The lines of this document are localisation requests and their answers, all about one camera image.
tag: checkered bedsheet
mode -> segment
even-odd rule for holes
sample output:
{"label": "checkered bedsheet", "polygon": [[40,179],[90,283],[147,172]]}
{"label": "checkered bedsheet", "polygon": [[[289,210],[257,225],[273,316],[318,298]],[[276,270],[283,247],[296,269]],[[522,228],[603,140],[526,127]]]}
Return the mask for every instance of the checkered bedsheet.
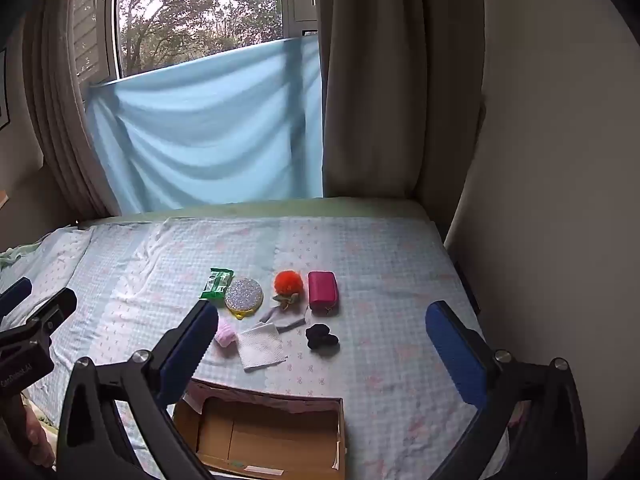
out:
{"label": "checkered bedsheet", "polygon": [[[343,397],[348,478],[428,478],[474,416],[425,332],[426,307],[436,300],[446,300],[463,323],[479,329],[432,224],[388,218],[169,219],[95,226],[82,236],[90,241],[77,248],[81,257],[70,263],[75,270],[64,283],[76,292],[78,310],[52,338],[55,370],[29,391],[53,421],[60,419],[76,359],[118,362],[136,349],[153,348],[195,304],[209,267],[256,279],[266,298],[279,270],[336,275],[340,311],[321,322],[340,339],[337,354],[311,353],[302,327],[283,334],[283,363],[245,372],[233,348],[212,344],[195,376],[253,390]],[[25,258],[35,261],[42,252]],[[0,285],[7,286],[2,280]],[[256,321],[220,314],[238,330]],[[309,310],[306,317],[308,325],[314,322]],[[144,467],[160,476],[125,406],[121,414]],[[487,473],[499,468],[506,451],[503,441]]]}

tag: bed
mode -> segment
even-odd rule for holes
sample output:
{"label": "bed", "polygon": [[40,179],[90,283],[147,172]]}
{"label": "bed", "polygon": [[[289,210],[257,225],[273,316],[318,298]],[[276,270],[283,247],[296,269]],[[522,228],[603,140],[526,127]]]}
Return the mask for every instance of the bed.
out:
{"label": "bed", "polygon": [[[56,231],[0,272],[0,292],[21,276],[34,285],[2,328],[23,322],[62,286],[78,297],[76,313],[52,338],[55,370],[29,389],[31,400],[57,424],[76,359],[88,355],[104,364],[152,348],[194,305],[209,267],[256,279],[267,298],[279,270],[303,276],[332,270],[340,311],[323,321],[340,339],[340,351],[311,353],[302,327],[282,335],[283,363],[245,372],[233,348],[212,344],[194,376],[252,390],[343,397],[348,478],[429,477],[476,410],[462,401],[426,336],[426,307],[446,300],[466,326],[479,327],[436,228],[409,201],[203,206]],[[256,321],[236,320],[226,310],[220,316],[238,330]],[[308,310],[307,325],[313,318]],[[160,477],[126,405],[119,409],[141,463]],[[507,451],[503,439],[485,474],[499,469]]]}

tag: grey fabric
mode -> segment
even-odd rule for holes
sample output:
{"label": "grey fabric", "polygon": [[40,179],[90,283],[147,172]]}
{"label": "grey fabric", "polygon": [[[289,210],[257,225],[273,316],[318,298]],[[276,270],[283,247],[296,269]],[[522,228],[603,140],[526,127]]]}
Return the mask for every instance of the grey fabric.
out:
{"label": "grey fabric", "polygon": [[417,198],[445,233],[476,137],[483,0],[317,0],[325,196]]}
{"label": "grey fabric", "polygon": [[79,220],[119,214],[86,134],[76,78],[73,0],[39,0],[24,24],[27,104],[44,159]]}

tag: green packet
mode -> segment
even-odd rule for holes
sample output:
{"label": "green packet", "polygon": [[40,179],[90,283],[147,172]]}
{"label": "green packet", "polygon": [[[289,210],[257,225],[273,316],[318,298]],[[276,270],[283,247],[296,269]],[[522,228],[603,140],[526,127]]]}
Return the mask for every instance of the green packet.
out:
{"label": "green packet", "polygon": [[224,298],[226,288],[231,283],[231,278],[234,272],[229,269],[216,269],[211,267],[211,274],[207,280],[207,285],[204,286],[204,290],[200,295],[201,300],[216,300],[217,298]]}

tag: open cardboard box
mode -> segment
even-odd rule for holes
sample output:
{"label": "open cardboard box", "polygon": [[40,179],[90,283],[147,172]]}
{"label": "open cardboard box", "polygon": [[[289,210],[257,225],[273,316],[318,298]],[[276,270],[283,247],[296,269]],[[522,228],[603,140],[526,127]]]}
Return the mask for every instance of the open cardboard box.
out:
{"label": "open cardboard box", "polygon": [[174,424],[213,471],[264,480],[344,480],[342,399],[191,380]]}

